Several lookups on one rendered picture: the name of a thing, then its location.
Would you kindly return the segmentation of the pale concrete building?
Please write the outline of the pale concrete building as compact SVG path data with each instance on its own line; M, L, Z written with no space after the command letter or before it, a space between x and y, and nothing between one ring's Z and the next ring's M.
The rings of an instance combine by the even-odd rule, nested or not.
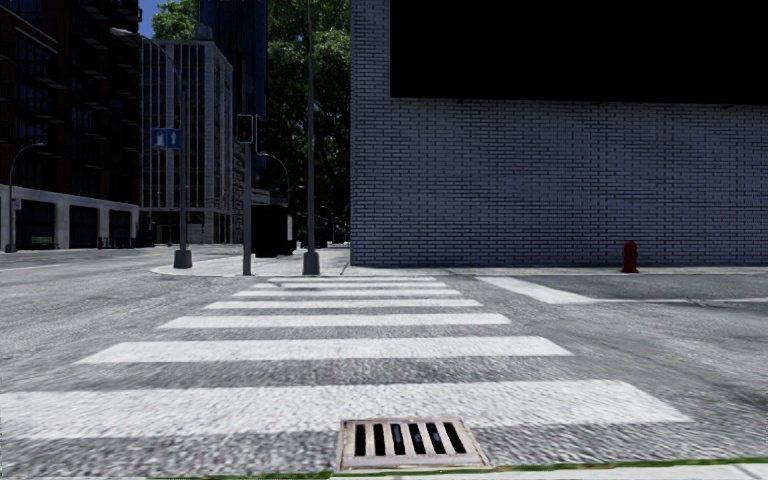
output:
M155 40L172 57L187 90L187 240L242 240L243 153L234 144L233 68L212 41ZM174 70L143 43L140 227L156 244L179 241L179 151L152 150L153 128L179 127Z

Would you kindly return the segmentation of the glass tower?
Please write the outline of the glass tower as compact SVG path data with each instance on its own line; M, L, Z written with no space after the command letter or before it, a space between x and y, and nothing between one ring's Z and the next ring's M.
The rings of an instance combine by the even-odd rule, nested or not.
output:
M232 122L267 118L268 0L198 0L198 20L233 67Z

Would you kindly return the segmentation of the trees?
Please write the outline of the trees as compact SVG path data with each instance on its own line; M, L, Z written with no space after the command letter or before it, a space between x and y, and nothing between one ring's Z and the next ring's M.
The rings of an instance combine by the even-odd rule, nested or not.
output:
M187 40L198 0L155 0L154 38ZM320 245L350 239L351 0L312 0L316 228ZM306 209L308 54L306 0L268 0L267 118L259 139L270 166L292 177L287 197Z

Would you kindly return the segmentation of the dark brick building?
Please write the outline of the dark brick building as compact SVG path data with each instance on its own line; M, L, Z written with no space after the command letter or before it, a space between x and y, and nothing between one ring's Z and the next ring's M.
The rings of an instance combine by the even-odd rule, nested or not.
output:
M139 233L139 0L0 0L0 252L14 155L19 250L132 247Z

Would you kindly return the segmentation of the black bus shelter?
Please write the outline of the black bus shelter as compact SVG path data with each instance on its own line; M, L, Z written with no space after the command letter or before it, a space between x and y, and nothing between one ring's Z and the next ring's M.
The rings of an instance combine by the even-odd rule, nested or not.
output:
M283 205L251 206L251 251L257 258L292 255L294 215Z

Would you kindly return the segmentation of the white brick building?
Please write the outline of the white brick building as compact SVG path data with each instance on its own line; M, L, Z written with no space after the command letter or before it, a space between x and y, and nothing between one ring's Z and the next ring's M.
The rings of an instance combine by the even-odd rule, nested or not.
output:
M351 260L768 265L768 0L351 0Z

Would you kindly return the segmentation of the traffic light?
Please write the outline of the traffic light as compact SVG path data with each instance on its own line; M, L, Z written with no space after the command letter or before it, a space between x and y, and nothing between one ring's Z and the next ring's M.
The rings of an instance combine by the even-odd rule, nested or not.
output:
M242 274L252 275L252 154L258 148L258 121L259 116L253 114L238 114L236 117L236 139L244 149L244 177L243 177L243 261Z

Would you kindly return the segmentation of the metal drain grate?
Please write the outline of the metal drain grate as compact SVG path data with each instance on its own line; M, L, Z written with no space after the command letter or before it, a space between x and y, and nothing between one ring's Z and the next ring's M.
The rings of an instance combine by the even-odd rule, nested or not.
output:
M336 470L488 468L463 419L452 416L344 420Z

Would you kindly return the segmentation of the grey pole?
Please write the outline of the grey pole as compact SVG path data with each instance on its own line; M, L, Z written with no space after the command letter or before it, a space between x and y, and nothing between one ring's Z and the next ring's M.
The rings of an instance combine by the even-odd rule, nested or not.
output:
M303 275L320 274L319 255L316 251L316 208L315 208L315 159L314 159L314 65L313 65L313 27L312 0L306 0L307 13L307 54L308 54L308 123L307 123L307 239L308 248L303 257Z

